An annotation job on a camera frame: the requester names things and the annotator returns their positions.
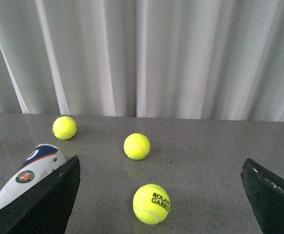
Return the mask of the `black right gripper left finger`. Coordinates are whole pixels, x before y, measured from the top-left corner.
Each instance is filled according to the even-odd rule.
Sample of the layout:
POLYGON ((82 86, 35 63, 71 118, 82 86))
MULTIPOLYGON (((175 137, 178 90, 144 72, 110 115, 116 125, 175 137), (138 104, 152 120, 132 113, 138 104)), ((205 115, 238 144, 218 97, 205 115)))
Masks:
POLYGON ((63 234, 80 184, 80 162, 72 157, 0 209, 0 234, 63 234))

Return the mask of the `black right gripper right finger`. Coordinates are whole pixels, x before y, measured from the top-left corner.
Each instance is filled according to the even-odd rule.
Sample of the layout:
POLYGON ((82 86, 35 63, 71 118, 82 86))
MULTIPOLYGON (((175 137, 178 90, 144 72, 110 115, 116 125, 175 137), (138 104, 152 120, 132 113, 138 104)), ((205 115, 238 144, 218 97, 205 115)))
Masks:
POLYGON ((284 179, 248 158, 241 180, 264 234, 284 234, 284 179))

